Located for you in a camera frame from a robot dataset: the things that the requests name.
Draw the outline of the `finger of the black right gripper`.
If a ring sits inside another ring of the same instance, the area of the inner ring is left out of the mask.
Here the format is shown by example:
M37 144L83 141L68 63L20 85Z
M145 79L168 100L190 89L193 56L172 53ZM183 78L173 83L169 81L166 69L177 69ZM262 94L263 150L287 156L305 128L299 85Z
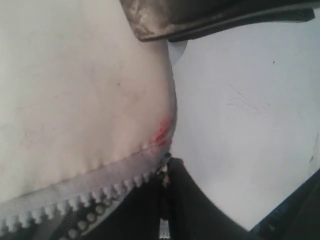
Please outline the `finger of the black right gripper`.
M239 26L308 22L313 0L122 0L122 9L142 42L181 42Z

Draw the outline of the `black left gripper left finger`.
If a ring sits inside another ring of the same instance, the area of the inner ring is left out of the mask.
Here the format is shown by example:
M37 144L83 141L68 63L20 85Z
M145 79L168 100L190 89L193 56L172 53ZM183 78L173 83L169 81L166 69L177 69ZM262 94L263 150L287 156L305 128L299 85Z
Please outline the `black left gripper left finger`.
M162 180L152 178L134 189L99 227L101 240L157 240Z

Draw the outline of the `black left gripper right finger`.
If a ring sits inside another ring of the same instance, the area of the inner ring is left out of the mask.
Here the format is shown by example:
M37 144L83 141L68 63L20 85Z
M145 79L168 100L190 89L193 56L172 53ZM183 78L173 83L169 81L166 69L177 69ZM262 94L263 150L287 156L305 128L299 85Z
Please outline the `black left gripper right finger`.
M183 161L168 162L166 188L172 240L259 240L215 206L190 176Z

